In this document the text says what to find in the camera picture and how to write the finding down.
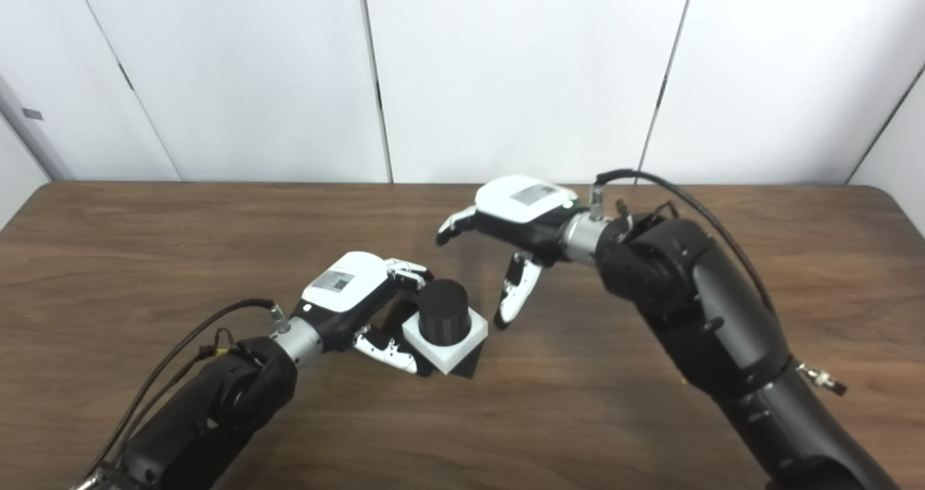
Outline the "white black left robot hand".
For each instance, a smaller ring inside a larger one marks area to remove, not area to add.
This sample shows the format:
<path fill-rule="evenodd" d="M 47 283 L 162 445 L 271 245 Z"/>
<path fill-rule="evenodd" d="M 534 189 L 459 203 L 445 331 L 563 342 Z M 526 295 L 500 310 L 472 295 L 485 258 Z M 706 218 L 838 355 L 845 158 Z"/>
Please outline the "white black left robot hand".
<path fill-rule="evenodd" d="M 272 338 L 298 368 L 323 353 L 354 349 L 408 374 L 429 377 L 429 362 L 371 321 L 386 303 L 416 295 L 434 278 L 421 264 L 350 251 L 305 286 Z"/>

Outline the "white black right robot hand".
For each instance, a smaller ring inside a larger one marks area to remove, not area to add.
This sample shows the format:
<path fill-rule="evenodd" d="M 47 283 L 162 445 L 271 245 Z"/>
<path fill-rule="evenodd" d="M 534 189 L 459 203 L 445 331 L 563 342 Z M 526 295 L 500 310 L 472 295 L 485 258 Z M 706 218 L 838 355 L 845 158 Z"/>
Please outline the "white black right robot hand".
<path fill-rule="evenodd" d="M 562 234 L 584 211 L 574 190 L 526 175 L 509 175 L 484 184 L 470 207 L 450 215 L 436 233 L 444 246 L 465 232 L 477 232 L 515 247 L 509 260 L 496 328 L 508 328 L 521 312 L 541 273 L 567 262 Z"/>

